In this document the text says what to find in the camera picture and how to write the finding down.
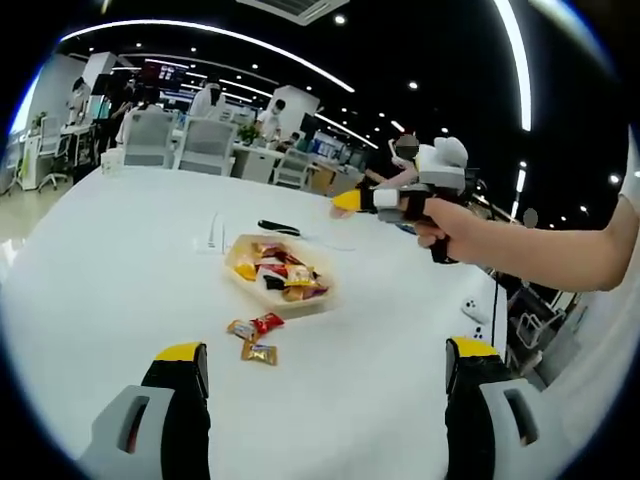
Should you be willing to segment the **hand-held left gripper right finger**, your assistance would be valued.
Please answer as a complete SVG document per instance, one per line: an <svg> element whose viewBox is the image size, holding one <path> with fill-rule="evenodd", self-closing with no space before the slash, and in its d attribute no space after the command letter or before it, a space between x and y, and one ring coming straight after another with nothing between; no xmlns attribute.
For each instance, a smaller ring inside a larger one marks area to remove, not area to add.
<svg viewBox="0 0 640 480"><path fill-rule="evenodd" d="M560 478L569 442L542 393L481 340L451 337L446 356L447 477Z"/></svg>

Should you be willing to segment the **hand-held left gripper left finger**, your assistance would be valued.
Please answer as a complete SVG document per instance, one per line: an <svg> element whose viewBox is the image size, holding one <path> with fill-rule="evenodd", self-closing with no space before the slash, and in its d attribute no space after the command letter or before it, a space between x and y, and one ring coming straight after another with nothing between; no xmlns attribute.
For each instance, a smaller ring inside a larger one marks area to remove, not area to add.
<svg viewBox="0 0 640 480"><path fill-rule="evenodd" d="M208 479L208 397L206 345L166 348L96 417L79 466L90 479Z"/></svg>

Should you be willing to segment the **person's right hand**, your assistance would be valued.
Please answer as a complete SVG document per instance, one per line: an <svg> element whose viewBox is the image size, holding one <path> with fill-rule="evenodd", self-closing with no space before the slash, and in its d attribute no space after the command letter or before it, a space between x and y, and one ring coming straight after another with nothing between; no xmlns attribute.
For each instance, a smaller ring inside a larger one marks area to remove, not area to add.
<svg viewBox="0 0 640 480"><path fill-rule="evenodd" d="M431 248L438 240L448 238L447 254L450 258L463 263L481 260L477 234L484 226L484 219L460 205L438 198L425 201L423 214L431 222L420 221L414 225L421 247Z"/></svg>

